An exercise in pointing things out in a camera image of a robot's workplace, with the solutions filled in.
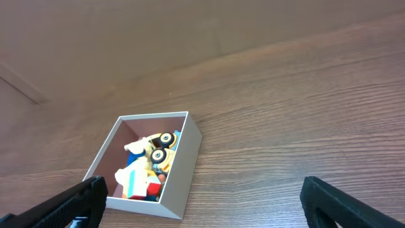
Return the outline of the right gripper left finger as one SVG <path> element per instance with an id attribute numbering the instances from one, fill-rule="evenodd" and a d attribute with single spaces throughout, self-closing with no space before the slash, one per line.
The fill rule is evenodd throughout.
<path id="1" fill-rule="evenodd" d="M 19 215 L 1 218 L 1 227 L 98 227 L 106 208 L 104 177 L 93 176 Z"/>

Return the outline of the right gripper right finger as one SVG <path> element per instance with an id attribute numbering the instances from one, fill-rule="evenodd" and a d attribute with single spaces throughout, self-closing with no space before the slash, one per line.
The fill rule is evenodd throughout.
<path id="1" fill-rule="evenodd" d="M 404 228 L 403 223 L 315 176 L 304 179 L 300 200 L 310 228 Z"/>

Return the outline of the yellow disc wooden handle toy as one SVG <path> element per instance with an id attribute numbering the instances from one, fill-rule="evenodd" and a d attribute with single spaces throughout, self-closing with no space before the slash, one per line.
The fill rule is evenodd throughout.
<path id="1" fill-rule="evenodd" d="M 156 148 L 172 149 L 176 145 L 177 140 L 178 136 L 176 134 L 172 132 L 164 132 L 143 137 L 139 142 L 146 150 Z"/>

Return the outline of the multicoloured puzzle cube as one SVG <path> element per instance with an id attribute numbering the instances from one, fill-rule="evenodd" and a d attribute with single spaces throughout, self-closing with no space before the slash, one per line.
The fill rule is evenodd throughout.
<path id="1" fill-rule="evenodd" d="M 122 198 L 157 201 L 162 182 L 152 170 L 133 170 L 123 186 Z"/>

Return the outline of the yellow blue toy truck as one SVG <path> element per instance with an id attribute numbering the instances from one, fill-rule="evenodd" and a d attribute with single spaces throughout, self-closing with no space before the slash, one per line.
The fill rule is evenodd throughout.
<path id="1" fill-rule="evenodd" d="M 180 132 L 175 130 L 172 133 L 178 136 L 176 145 L 172 149 L 156 148 L 151 152 L 149 156 L 152 163 L 152 170 L 158 175 L 159 174 L 167 175 L 173 164 L 175 153 L 180 139 Z"/>

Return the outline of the yellow plush duck blue scarf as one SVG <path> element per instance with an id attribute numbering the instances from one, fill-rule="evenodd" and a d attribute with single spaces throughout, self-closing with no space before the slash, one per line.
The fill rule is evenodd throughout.
<path id="1" fill-rule="evenodd" d="M 131 142 L 129 144 L 124 145 L 124 150 L 129 152 L 127 166 L 125 168 L 118 169 L 115 173 L 115 179 L 119 185 L 122 187 L 126 183 L 126 179 L 129 176 L 130 172 L 133 170 L 152 170 L 152 163 L 150 160 L 150 154 L 154 149 L 146 150 L 140 145 L 139 141 Z M 161 189 L 163 188 L 163 184 L 166 181 L 165 174 L 157 174 L 155 173 L 159 180 L 162 182 Z"/>

